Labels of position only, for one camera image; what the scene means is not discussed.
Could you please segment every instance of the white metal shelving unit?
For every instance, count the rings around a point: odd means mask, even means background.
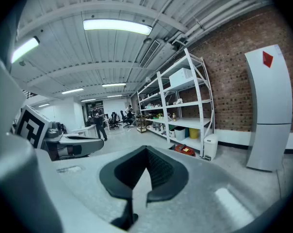
[[[176,61],[170,68],[168,68],[163,73],[157,72],[157,77],[154,79],[151,83],[146,85],[140,92],[137,92],[138,98],[139,94],[141,93],[152,93],[153,91],[159,89],[160,91],[143,99],[139,100],[139,106],[143,102],[150,102],[155,99],[161,99],[162,100],[162,107],[156,107],[151,109],[143,109],[140,111],[149,111],[149,110],[163,110],[164,119],[147,119],[148,121],[157,122],[157,123],[163,123],[166,126],[166,135],[162,135],[162,132],[156,131],[154,129],[147,128],[148,130],[161,135],[165,138],[167,138],[167,142],[170,143],[170,141],[174,141],[181,144],[186,144],[187,146],[197,149],[200,151],[199,156],[204,156],[204,137],[208,134],[209,130],[211,129],[212,125],[212,133],[214,132],[214,105],[213,105],[213,97],[212,97],[212,90],[210,86],[210,81],[208,77],[208,73],[206,70],[206,66],[204,63],[203,58],[198,58],[188,52],[187,49],[184,50],[185,56]],[[198,67],[202,67],[205,77],[198,71]],[[174,87],[168,87],[166,89],[163,88],[163,82],[166,82],[169,80],[169,76],[171,76],[173,73],[179,71],[181,68],[190,69],[192,72],[192,79],[187,80],[185,83],[179,84]],[[202,100],[200,95],[200,86],[205,85],[209,90],[209,96],[210,98],[207,100]],[[176,99],[179,99],[179,92],[189,89],[191,87],[195,87],[196,95],[197,95],[197,101],[194,102],[187,102],[187,103],[181,103],[181,104],[174,104],[174,105],[166,105],[165,98],[172,92],[176,94]],[[203,104],[205,103],[211,103],[211,118],[204,118],[204,112],[203,112]],[[181,107],[184,106],[198,106],[199,108],[199,117],[182,117],[182,111]],[[176,121],[169,121],[167,116],[167,109],[168,108],[177,108],[179,118]],[[186,128],[194,128],[200,130],[200,136],[198,139],[191,139],[189,137],[185,138],[182,141],[177,140],[176,138],[171,138],[169,136],[169,125],[175,125],[175,126],[182,126]]]

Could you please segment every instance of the gray floor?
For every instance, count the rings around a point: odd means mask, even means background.
[[[136,128],[108,131],[108,141],[104,147],[91,154],[101,155],[120,151],[141,145],[151,145],[159,148],[168,148],[167,140],[152,132],[139,133]],[[286,154],[283,158],[283,168],[278,172],[264,172],[245,167],[246,150],[230,148],[218,145],[216,158],[212,161],[231,175],[251,187],[269,205],[272,205],[281,197],[287,196],[293,190],[293,154]],[[146,194],[151,190],[150,177],[145,171],[133,191],[134,212],[143,214],[145,210]]]

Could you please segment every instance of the white refrigerator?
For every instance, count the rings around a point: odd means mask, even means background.
[[[292,122],[292,90],[278,45],[245,54],[253,100],[253,126],[247,167],[281,168]]]

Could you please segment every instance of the red brick wall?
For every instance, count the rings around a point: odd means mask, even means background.
[[[252,97],[244,54],[274,44],[280,46],[286,60],[293,95],[293,33],[273,6],[236,18],[189,47],[190,53],[204,58],[207,67],[213,92],[216,129],[251,131]],[[183,55],[177,56],[165,68]],[[207,94],[206,91],[201,93],[202,96]],[[183,91],[180,97],[184,101],[194,101],[195,89]],[[208,111],[210,113],[210,107],[206,106],[204,104],[204,114]],[[182,115],[196,116],[198,107],[183,107]]]

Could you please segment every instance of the yellow container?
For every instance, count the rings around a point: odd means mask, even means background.
[[[189,128],[189,130],[190,130],[190,138],[191,139],[197,139],[199,130],[198,129],[192,129],[192,128]]]

